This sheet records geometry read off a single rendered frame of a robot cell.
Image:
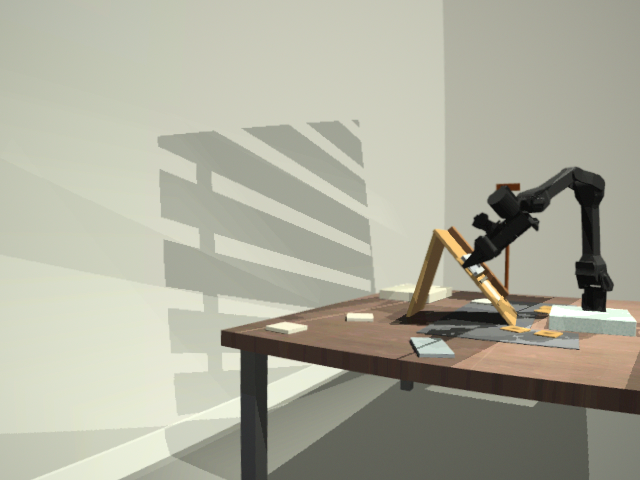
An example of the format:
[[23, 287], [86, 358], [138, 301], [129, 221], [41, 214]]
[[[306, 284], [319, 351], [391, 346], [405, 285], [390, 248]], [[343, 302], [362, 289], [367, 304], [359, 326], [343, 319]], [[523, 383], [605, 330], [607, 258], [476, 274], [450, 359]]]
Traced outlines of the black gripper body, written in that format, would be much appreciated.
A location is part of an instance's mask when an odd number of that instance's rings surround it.
[[501, 251], [518, 238], [504, 222], [500, 223], [490, 236], [488, 234], [477, 237], [475, 241], [489, 259], [501, 255]]

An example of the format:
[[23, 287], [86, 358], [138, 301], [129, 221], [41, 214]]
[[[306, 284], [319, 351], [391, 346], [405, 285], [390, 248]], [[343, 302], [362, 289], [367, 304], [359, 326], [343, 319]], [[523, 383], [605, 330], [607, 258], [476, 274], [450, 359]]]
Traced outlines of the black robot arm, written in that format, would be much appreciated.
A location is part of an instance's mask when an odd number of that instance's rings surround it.
[[[530, 227], [538, 231], [539, 220], [529, 213], [544, 211], [550, 200], [567, 187], [574, 191], [581, 206], [582, 256], [575, 265], [579, 289], [584, 289], [581, 308], [583, 311], [606, 312], [607, 292], [613, 290], [614, 283], [601, 257], [599, 206], [604, 198], [605, 181], [600, 175], [578, 167], [567, 167], [540, 187], [521, 192], [517, 197], [507, 185], [501, 186], [489, 195], [487, 204], [519, 237]], [[489, 221], [489, 216], [484, 213], [474, 219], [472, 225], [486, 231], [489, 236], [501, 223], [500, 220], [497, 223]]]

